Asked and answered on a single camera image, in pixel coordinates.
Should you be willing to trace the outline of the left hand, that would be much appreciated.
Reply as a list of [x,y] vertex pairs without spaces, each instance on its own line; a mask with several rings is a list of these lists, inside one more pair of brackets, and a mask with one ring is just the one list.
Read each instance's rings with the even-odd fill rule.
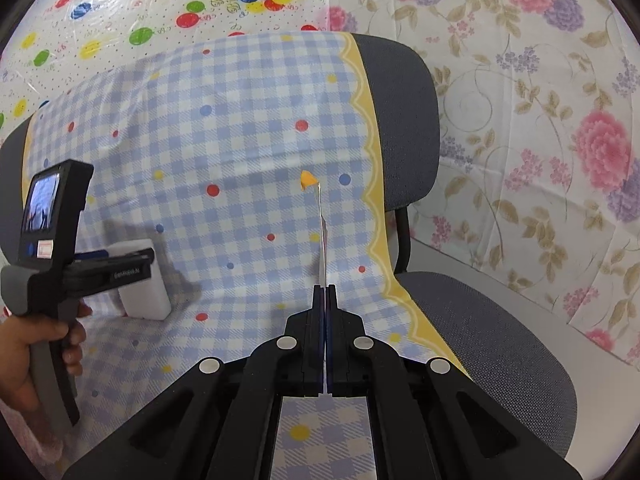
[[1,401],[19,413],[35,413],[40,401],[30,376],[30,348],[38,342],[52,342],[68,338],[70,344],[63,351],[67,373],[79,377],[82,368],[81,345],[87,338],[85,327],[79,322],[93,310],[81,301],[76,321],[65,324],[42,315],[17,316],[11,314],[1,323]]

